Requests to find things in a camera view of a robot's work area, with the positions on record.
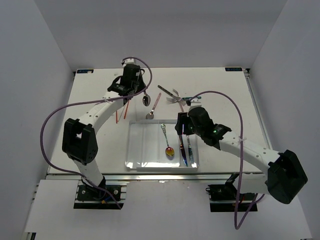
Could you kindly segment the black handled spoon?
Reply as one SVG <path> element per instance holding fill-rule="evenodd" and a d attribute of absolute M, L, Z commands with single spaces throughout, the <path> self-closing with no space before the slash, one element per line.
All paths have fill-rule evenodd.
<path fill-rule="evenodd" d="M 142 103 L 144 106 L 148 107 L 151 104 L 151 97 L 146 91 L 143 92 Z"/>

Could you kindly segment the rainbow iridescent knife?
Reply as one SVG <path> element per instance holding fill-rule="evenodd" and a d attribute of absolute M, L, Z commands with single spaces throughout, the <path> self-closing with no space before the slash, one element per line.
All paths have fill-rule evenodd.
<path fill-rule="evenodd" d="M 182 156 L 184 165 L 186 167 L 188 167 L 187 155 L 186 155 L 186 151 L 185 151 L 185 148 L 184 148 L 182 135 L 178 135 L 178 139 L 179 139 L 179 142 L 180 142 L 180 152 L 181 152 L 181 156 Z"/>

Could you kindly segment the pink handled spoon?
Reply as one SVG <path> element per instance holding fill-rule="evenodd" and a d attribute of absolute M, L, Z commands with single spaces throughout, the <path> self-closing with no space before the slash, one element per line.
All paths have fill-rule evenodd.
<path fill-rule="evenodd" d="M 154 112 L 155 112 L 155 109 L 156 109 L 156 107 L 157 107 L 157 105 L 159 103 L 159 100 L 160 100 L 161 96 L 162 96 L 162 93 L 160 92 L 158 94 L 158 96 L 157 96 L 152 108 L 151 108 L 151 111 L 145 116 L 146 120 L 152 120 L 154 118 Z"/>

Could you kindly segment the rainbow iridescent spoon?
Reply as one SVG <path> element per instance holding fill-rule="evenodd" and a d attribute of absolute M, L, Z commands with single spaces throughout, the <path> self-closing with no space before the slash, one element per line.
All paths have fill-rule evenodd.
<path fill-rule="evenodd" d="M 169 145 L 168 142 L 168 137 L 167 137 L 167 131 L 166 131 L 166 125 L 164 123 L 162 123 L 160 125 L 164 138 L 165 138 L 165 142 L 166 142 L 166 149 L 165 149 L 165 154 L 167 155 L 168 158 L 173 158 L 175 156 L 175 151 L 174 149 Z"/>

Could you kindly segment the ornate silver knife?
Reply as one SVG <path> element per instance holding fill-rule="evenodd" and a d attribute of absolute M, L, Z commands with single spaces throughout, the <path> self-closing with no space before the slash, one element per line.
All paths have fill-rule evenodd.
<path fill-rule="evenodd" d="M 190 161 L 191 167 L 193 167 L 195 161 L 194 161 L 194 155 L 193 155 L 193 150 L 192 150 L 192 146 L 191 146 L 190 136 L 186 135 L 186 139 L 187 139 L 189 161 Z"/>

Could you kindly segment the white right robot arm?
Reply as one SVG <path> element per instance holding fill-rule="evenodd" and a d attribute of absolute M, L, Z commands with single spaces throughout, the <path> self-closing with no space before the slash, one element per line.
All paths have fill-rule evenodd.
<path fill-rule="evenodd" d="M 229 127 L 214 123 L 201 106 L 180 112 L 175 130 L 178 135 L 195 134 L 208 146 L 243 158 L 261 171 L 260 174 L 233 173 L 229 177 L 222 191 L 233 200 L 247 193 L 267 194 L 280 203 L 289 204 L 308 182 L 294 152 L 278 152 L 243 140 Z"/>

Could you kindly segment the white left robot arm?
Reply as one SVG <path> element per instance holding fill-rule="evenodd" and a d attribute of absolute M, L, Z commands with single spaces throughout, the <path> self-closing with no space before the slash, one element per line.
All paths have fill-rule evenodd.
<path fill-rule="evenodd" d="M 99 200 L 105 196 L 105 178 L 100 172 L 96 156 L 98 142 L 96 135 L 103 124 L 130 99 L 128 96 L 146 87 L 139 65 L 128 63 L 122 75 L 116 77 L 107 88 L 103 102 L 95 104 L 87 113 L 77 119 L 69 118 L 64 123 L 62 151 L 76 164 L 83 175 L 88 193 Z"/>

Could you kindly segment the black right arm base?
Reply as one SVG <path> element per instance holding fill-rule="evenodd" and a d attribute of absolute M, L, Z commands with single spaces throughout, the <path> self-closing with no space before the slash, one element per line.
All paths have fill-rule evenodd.
<path fill-rule="evenodd" d="M 238 173 L 233 173 L 225 183 L 210 184 L 205 188 L 209 195 L 209 205 L 212 213 L 231 213 L 235 211 L 237 189 L 233 183 L 238 176 Z M 254 193 L 241 193 L 239 195 L 238 212 L 245 212 L 254 196 Z"/>

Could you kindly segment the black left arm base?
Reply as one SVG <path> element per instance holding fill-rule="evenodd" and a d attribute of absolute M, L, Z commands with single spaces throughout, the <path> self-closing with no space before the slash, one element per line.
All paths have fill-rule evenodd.
<path fill-rule="evenodd" d="M 99 186 L 109 193 L 85 184 L 77 183 L 73 208 L 78 210 L 120 210 L 126 199 L 127 184 L 120 181 L 106 181 Z"/>

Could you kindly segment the orange chopstick right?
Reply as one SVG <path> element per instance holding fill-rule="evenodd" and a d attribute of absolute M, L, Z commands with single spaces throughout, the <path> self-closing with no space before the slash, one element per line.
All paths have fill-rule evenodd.
<path fill-rule="evenodd" d="M 124 116 L 123 119 L 126 119 L 127 117 L 127 113 L 128 113 L 128 108 L 129 108 L 129 104 L 130 104 L 130 100 L 127 102 L 126 107 L 125 107 L 125 112 L 124 112 Z"/>

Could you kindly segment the blue label sticker left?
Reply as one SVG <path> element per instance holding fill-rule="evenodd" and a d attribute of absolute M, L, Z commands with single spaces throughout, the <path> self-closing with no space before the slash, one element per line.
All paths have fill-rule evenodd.
<path fill-rule="evenodd" d="M 77 74 L 92 74 L 94 69 L 78 69 L 76 71 Z"/>

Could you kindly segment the white divided cutlery tray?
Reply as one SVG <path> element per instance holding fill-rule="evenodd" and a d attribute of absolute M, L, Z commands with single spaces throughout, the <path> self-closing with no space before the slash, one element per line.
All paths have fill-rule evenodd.
<path fill-rule="evenodd" d="M 194 158 L 194 165 L 191 167 L 187 138 L 185 135 L 182 136 L 188 163 L 186 167 L 175 130 L 176 123 L 177 121 L 172 119 L 130 121 L 125 166 L 140 172 L 196 172 L 200 166 L 198 137 L 189 137 Z M 173 158 L 167 157 L 165 153 L 167 144 L 161 124 L 166 126 L 168 143 L 174 149 Z"/>

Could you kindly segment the blue label sticker right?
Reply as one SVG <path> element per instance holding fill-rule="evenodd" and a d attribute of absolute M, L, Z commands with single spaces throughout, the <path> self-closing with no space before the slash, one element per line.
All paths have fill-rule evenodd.
<path fill-rule="evenodd" d="M 225 67 L 226 72 L 242 72 L 243 69 L 241 67 Z"/>

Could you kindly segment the pink handled fork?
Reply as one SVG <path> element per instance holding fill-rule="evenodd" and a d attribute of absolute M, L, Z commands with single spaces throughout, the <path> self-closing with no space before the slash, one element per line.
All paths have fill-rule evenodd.
<path fill-rule="evenodd" d="M 177 103 L 178 103 L 178 105 L 179 105 L 179 107 L 180 107 L 180 112 L 181 112 L 181 113 L 184 113 L 185 111 L 184 111 L 184 108 L 183 108 L 183 105 L 182 105 L 181 101 L 180 101 L 180 100 L 177 100 Z"/>

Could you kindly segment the black handled fork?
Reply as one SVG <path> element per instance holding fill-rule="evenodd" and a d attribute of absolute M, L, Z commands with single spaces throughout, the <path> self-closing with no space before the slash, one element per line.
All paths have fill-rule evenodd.
<path fill-rule="evenodd" d="M 163 92 L 165 92 L 167 95 L 169 95 L 170 97 L 172 97 L 173 99 L 179 100 L 180 98 L 176 95 L 173 95 L 171 92 L 169 92 L 168 90 L 166 90 L 165 88 L 163 88 L 160 85 L 157 85 L 157 87 L 162 90 Z"/>

